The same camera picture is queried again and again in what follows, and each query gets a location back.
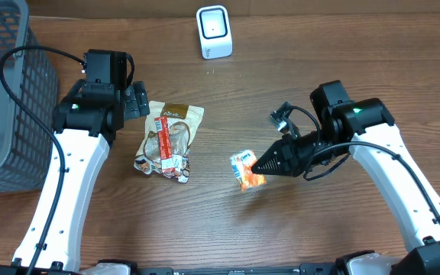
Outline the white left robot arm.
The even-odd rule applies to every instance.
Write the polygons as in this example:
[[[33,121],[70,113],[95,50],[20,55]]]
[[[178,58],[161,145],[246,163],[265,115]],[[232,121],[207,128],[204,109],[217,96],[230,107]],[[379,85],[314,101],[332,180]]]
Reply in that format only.
[[[127,120],[150,113],[144,84],[133,80],[130,54],[89,50],[77,61],[86,76],[44,128],[53,143],[44,187],[24,240],[0,274],[78,273],[92,191],[116,133]]]

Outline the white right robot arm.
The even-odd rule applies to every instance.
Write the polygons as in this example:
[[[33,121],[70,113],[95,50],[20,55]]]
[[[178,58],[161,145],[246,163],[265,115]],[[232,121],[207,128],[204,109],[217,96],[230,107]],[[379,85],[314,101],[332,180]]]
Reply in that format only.
[[[341,81],[310,94],[315,131],[302,136],[283,103],[270,117],[282,138],[252,166],[255,174],[303,176],[338,157],[353,157],[367,172],[396,219],[405,257],[359,251],[332,263],[303,264],[301,274],[440,274],[440,196],[410,155],[394,117],[378,98],[355,102]]]

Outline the beige snack bag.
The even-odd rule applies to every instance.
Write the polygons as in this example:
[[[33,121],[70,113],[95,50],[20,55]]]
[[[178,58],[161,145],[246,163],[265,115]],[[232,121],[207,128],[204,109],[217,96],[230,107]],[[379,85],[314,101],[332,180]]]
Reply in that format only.
[[[189,181],[189,151],[202,122],[204,108],[194,105],[150,102],[150,114],[145,120],[145,136],[137,150],[134,168],[146,175],[158,173],[179,183]],[[166,117],[170,133],[170,145],[176,170],[162,173],[160,146],[154,119]]]

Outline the orange tissue pack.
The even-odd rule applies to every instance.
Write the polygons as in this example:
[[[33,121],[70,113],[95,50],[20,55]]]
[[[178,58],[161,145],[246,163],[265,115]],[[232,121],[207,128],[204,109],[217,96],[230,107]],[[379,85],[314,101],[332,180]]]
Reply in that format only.
[[[243,150],[230,157],[231,167],[242,192],[267,183],[264,175],[255,174],[251,168],[257,162],[252,150]]]

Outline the red stick packet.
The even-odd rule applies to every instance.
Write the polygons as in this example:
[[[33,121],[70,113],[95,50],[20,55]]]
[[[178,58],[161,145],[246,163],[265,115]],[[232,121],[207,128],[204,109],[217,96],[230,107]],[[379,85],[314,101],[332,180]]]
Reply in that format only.
[[[167,118],[160,116],[154,119],[160,146],[160,161],[162,173],[172,173],[176,170],[170,145],[170,133]]]

